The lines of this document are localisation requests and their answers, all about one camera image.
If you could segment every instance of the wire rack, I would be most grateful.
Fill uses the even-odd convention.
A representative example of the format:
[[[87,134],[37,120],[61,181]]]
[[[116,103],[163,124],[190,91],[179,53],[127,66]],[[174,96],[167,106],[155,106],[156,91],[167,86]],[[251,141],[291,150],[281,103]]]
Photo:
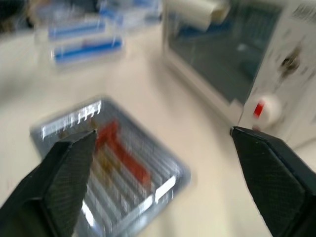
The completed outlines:
[[[253,2],[241,8],[243,18],[242,38],[247,43],[264,50],[281,15],[282,7],[266,2]]]
[[[113,102],[100,99],[31,128],[42,158],[69,134],[99,129],[116,120],[118,138],[128,153],[150,173],[144,187],[108,146],[95,155],[81,214],[78,237],[134,236],[185,187],[191,178],[186,166],[150,138]]]

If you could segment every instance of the white table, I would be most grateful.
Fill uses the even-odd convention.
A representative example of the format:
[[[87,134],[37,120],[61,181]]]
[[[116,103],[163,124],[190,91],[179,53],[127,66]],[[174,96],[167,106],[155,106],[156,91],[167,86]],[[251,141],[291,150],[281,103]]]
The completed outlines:
[[[128,37],[119,62],[59,74],[40,66],[32,35],[0,43],[0,204],[40,163],[30,126],[106,95],[192,172],[191,184],[140,237],[270,236],[246,188],[229,125],[164,65],[160,30]]]

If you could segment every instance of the white appliance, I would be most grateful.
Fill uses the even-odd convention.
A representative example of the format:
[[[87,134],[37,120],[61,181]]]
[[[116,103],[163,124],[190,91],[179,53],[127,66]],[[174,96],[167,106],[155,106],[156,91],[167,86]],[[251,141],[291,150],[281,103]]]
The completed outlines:
[[[233,125],[316,138],[316,0],[166,0],[169,65]]]

